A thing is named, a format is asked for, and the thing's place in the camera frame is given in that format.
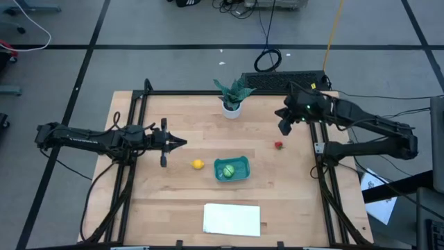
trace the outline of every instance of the black floor stripe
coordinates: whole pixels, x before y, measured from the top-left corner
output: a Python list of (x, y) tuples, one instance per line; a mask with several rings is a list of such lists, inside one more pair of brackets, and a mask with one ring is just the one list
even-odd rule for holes
[(421, 30), (421, 27), (419, 27), (419, 23), (416, 20), (416, 17), (410, 7), (410, 4), (407, 0), (401, 0), (402, 5), (404, 6), (405, 11), (407, 12), (407, 15), (409, 16), (411, 25), (413, 26), (413, 29), (416, 32), (416, 35), (418, 36), (418, 39), (421, 42), (421, 45), (424, 46), (424, 51), (427, 56), (427, 59), (429, 60), (430, 66), (432, 66), (433, 72), (435, 73), (436, 79), (438, 79), (439, 85), (444, 90), (444, 76), (443, 72), (441, 71), (441, 68), (439, 67), (439, 64), (436, 62), (435, 56), (433, 55), (432, 48), (436, 48), (436, 46), (430, 47), (427, 43), (427, 40), (425, 39), (424, 33)]
[[(99, 19), (96, 23), (96, 28), (94, 29), (93, 35), (89, 42), (88, 50), (85, 54), (85, 58), (83, 59), (82, 66), (80, 67), (80, 71), (77, 76), (76, 83), (74, 85), (73, 91), (71, 93), (71, 97), (69, 98), (69, 102), (67, 105), (67, 109), (63, 116), (62, 123), (64, 125), (68, 125), (69, 120), (71, 119), (72, 112), (74, 110), (74, 105), (76, 104), (77, 96), (80, 91), (80, 87), (82, 85), (83, 79), (85, 77), (89, 61), (91, 60), (92, 52), (94, 51), (94, 45), (97, 42), (97, 38), (99, 37), (99, 33), (103, 24), (103, 20), (105, 19), (106, 12), (108, 11), (108, 7), (110, 5), (110, 0), (105, 0), (102, 6), (101, 13), (99, 15)], [(40, 211), (40, 207), (43, 202), (44, 194), (46, 189), (48, 188), (49, 181), (51, 180), (51, 175), (53, 173), (54, 165), (56, 163), (56, 159), (58, 157), (58, 153), (60, 148), (54, 148), (49, 156), (48, 162), (46, 163), (46, 167), (43, 173), (43, 177), (40, 180), (39, 187), (35, 194), (33, 204), (31, 205), (31, 209), (29, 210), (28, 217), (26, 218), (26, 222), (22, 229), (22, 234), (20, 235), (19, 241), (17, 243), (16, 249), (26, 249), (28, 245), (29, 238), (33, 231), (33, 227), (35, 224), (35, 220), (37, 219), (38, 213)]]
[[(34, 49), (41, 47), (41, 44), (16, 44), (16, 49)], [(295, 50), (326, 50), (326, 44), (270, 44), (271, 49), (295, 49)], [(131, 44), (96, 44), (93, 49), (100, 50), (179, 50), (179, 49), (263, 49), (263, 44), (164, 44), (164, 45), (131, 45)], [(86, 44), (55, 44), (49, 45), (46, 49), (90, 49)], [(397, 51), (397, 50), (444, 50), (444, 45), (354, 45), (336, 44), (331, 50), (357, 50), (357, 51)]]

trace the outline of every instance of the green leaves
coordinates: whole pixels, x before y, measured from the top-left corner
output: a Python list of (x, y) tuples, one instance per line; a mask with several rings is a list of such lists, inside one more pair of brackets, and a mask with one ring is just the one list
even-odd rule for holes
[(240, 103), (232, 103), (232, 102), (229, 102), (229, 101), (226, 102), (226, 104), (227, 104), (228, 107), (232, 108), (233, 111), (236, 110), (239, 107), (239, 105), (240, 105)]
[(226, 86), (222, 85), (218, 80), (213, 79), (213, 81), (214, 81), (215, 86), (218, 87), (222, 91), (223, 96), (225, 96), (230, 91), (230, 89), (228, 89)]
[(243, 101), (245, 98), (249, 97), (251, 92), (253, 92), (255, 90), (254, 89), (250, 89), (250, 88), (244, 88), (241, 91), (239, 91), (238, 95), (237, 95), (237, 100), (238, 101)]
[(223, 102), (226, 103), (227, 106), (232, 108), (233, 110), (236, 110), (239, 107), (241, 101), (250, 96), (251, 92), (255, 90), (251, 88), (245, 88), (245, 80), (243, 78), (240, 78), (239, 80), (234, 80), (230, 89), (221, 85), (221, 83), (216, 79), (214, 79), (213, 81), (215, 86), (217, 86), (222, 91), (223, 98), (221, 98), (221, 100), (223, 100)]

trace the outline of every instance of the yellow cable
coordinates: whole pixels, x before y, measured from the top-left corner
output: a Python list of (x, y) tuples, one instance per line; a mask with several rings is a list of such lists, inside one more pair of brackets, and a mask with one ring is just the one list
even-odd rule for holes
[(341, 10), (342, 10), (343, 3), (344, 3), (344, 0), (341, 0), (341, 2), (339, 4), (338, 12), (336, 13), (336, 17), (334, 18), (332, 33), (330, 34), (330, 39), (328, 40), (327, 51), (325, 52), (324, 63), (322, 65), (322, 70), (324, 72), (325, 72), (325, 66), (327, 64), (328, 53), (330, 52), (330, 46), (332, 45), (332, 41), (334, 38), (334, 32), (336, 31), (336, 26), (338, 25), (339, 17), (341, 16)]

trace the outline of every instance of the lemon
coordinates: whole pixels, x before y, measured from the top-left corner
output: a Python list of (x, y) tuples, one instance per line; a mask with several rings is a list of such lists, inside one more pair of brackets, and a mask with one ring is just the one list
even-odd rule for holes
[(191, 166), (193, 166), (195, 169), (201, 169), (203, 168), (203, 165), (205, 165), (205, 163), (200, 159), (193, 160), (191, 163)]

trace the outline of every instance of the strawberry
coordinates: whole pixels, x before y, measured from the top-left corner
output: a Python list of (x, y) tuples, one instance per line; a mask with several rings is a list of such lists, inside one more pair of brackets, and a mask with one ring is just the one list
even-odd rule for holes
[(284, 145), (283, 145), (282, 142), (275, 142), (275, 148), (276, 148), (277, 150), (281, 150), (281, 149), (284, 148)]

